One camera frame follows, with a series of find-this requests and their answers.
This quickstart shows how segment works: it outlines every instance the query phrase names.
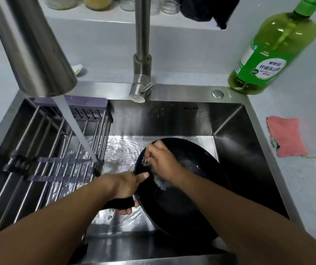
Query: bottle label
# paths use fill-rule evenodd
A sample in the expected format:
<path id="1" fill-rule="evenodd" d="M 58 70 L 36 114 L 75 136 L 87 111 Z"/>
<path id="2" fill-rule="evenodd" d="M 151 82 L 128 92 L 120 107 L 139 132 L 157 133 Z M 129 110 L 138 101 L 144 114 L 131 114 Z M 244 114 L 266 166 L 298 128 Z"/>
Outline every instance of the bottle label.
<path id="1" fill-rule="evenodd" d="M 235 69 L 238 79 L 258 86 L 265 86 L 295 57 L 282 54 L 264 46 L 251 43 Z"/>

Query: water stream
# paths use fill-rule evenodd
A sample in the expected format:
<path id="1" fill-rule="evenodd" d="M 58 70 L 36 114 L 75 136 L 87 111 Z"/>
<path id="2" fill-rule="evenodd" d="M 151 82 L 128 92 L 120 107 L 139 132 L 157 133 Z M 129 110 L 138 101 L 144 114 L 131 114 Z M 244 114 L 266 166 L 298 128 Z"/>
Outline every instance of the water stream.
<path id="1" fill-rule="evenodd" d="M 85 139 L 79 125 L 77 124 L 77 121 L 74 118 L 74 116 L 70 110 L 70 107 L 68 106 L 68 104 L 65 100 L 65 97 L 63 95 L 61 95 L 61 96 L 53 97 L 53 99 L 54 99 L 54 102 L 57 104 L 58 108 L 60 109 L 60 111 L 62 112 L 63 117 L 65 118 L 67 123 L 71 126 L 73 132 L 76 134 L 78 140 L 80 141 L 80 143 L 82 144 L 84 149 L 88 152 L 88 154 L 92 158 L 92 160 L 94 162 L 97 162 L 98 160 L 97 160 L 93 150 L 91 149 L 89 143 Z"/>

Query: green plastic bottle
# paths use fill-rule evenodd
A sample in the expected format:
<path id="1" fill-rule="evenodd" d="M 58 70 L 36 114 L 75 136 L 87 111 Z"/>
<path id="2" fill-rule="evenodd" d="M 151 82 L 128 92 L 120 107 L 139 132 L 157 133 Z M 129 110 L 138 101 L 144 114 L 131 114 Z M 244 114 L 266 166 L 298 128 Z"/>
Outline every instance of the green plastic bottle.
<path id="1" fill-rule="evenodd" d="M 293 12 L 266 19 L 229 76 L 231 89 L 250 95 L 261 93 L 315 40 L 316 24 L 309 19 L 315 11 L 316 0 L 301 0 Z"/>

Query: stainless steel sink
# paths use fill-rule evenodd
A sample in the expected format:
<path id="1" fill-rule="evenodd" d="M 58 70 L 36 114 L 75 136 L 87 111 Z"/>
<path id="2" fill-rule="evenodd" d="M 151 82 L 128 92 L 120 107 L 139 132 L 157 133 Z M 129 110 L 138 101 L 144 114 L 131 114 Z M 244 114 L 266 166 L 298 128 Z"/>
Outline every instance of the stainless steel sink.
<path id="1" fill-rule="evenodd" d="M 135 103 L 128 100 L 130 86 L 82 82 L 69 93 L 104 97 L 110 101 L 113 122 L 105 151 L 103 173 L 132 170 L 138 155 L 148 143 L 163 137 L 181 137 L 205 148 L 220 162 L 235 193 L 296 222 L 299 220 L 246 96 L 227 88 L 155 85 L 145 103 Z M 213 90 L 222 91 L 224 97 L 214 98 Z M 1 144 L 0 163 L 5 162 L 4 157 L 14 147 L 15 130 L 24 129 L 25 122 L 29 121 L 30 108 L 28 103 L 24 103 L 16 115 L 14 125 Z M 67 129 L 65 124 L 54 155 L 63 154 L 68 141 Z M 47 140 L 53 141 L 56 133 L 56 128 L 51 129 Z M 85 133 L 88 141 L 93 141 L 94 133 L 95 124 L 90 123 Z M 44 143 L 45 147 L 42 148 L 43 154 L 50 151 L 46 145 Z M 77 147 L 78 143 L 70 140 L 65 154 L 74 154 Z M 0 171 L 0 189 L 5 181 L 3 173 Z M 47 190 L 48 193 L 55 193 L 58 186 L 58 183 L 53 184 L 52 189 Z M 73 183 L 65 183 L 60 197 L 69 193 L 72 187 Z M 34 210 L 42 188 L 41 184 L 33 186 L 22 217 Z M 27 184 L 22 182 L 1 228 L 12 223 L 26 189 Z M 11 190 L 12 185 L 0 203 L 0 217 L 7 206 Z M 48 197 L 51 202 L 54 196 Z M 233 255 L 219 249 L 200 247 L 198 242 L 195 245 L 186 244 L 169 238 L 156 229 L 140 207 L 134 209 L 130 216 L 119 216 L 113 209 L 100 211 L 90 225 L 85 240 L 88 251 L 80 262 L 85 264 L 116 261 L 135 264 L 237 262 Z"/>

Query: pink cloth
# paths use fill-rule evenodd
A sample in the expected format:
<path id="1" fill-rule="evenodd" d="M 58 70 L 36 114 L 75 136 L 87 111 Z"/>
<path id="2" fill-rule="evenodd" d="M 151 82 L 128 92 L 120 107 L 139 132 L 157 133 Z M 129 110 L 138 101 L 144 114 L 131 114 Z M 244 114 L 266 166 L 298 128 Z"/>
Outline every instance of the pink cloth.
<path id="1" fill-rule="evenodd" d="M 268 116 L 267 126 L 271 137 L 277 142 L 278 157 L 307 156 L 306 150 L 299 130 L 299 120 L 297 118 L 281 118 L 278 116 Z"/>

